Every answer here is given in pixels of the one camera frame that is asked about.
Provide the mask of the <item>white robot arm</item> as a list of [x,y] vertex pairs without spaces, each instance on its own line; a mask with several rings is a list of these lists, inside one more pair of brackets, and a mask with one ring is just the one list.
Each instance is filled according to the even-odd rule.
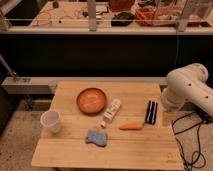
[[213,88],[206,85],[208,76],[207,68],[200,63],[170,71],[166,76],[167,87],[161,94],[163,106],[174,111],[190,102],[213,117]]

